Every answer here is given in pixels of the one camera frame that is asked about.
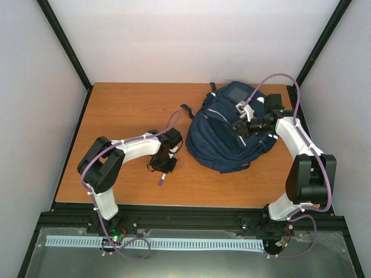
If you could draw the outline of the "navy blue student backpack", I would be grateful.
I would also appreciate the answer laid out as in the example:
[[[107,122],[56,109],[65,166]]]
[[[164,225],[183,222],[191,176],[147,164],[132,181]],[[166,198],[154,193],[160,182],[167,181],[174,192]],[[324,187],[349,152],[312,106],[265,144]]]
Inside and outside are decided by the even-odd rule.
[[[185,141],[187,150],[201,165],[222,174],[247,169],[252,161],[272,149],[278,136],[268,131],[243,138],[229,131],[241,115],[236,105],[246,101],[254,87],[238,81],[220,88],[210,85],[212,90],[197,113],[193,114],[186,104],[181,105],[191,118]]]

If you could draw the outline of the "purple capped white marker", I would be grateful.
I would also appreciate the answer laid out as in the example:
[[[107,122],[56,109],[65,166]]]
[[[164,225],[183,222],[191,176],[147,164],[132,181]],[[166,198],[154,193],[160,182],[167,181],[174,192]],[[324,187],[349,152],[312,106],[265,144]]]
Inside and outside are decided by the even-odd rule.
[[[162,175],[161,179],[159,180],[159,184],[158,184],[159,186],[161,186],[163,184],[166,176],[167,176],[167,174],[165,174],[165,173]]]

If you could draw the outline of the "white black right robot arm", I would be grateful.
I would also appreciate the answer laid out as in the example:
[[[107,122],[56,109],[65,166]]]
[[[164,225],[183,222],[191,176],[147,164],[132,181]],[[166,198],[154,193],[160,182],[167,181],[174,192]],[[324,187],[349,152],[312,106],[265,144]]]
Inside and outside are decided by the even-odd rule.
[[[249,138],[273,131],[283,140],[293,158],[285,193],[267,207],[269,219],[291,221],[299,212],[327,212],[332,205],[331,185],[336,159],[324,154],[313,143],[296,117],[297,110],[285,109],[278,94],[269,94],[264,99],[263,116],[255,116],[247,101],[240,101],[236,108],[240,117],[230,125],[231,132]]]

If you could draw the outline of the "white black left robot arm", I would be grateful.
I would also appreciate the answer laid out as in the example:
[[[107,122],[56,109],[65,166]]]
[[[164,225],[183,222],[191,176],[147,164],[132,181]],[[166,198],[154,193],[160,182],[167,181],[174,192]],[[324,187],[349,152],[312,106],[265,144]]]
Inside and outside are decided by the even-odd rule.
[[[175,154],[183,145],[183,137],[175,128],[158,132],[150,130],[142,136],[126,140],[112,140],[102,136],[95,140],[80,161],[77,171],[80,182],[92,196],[94,210],[101,216],[100,226],[108,233],[121,226],[117,216],[114,186],[121,166],[142,156],[150,156],[150,172],[158,171],[165,177],[176,167]]]

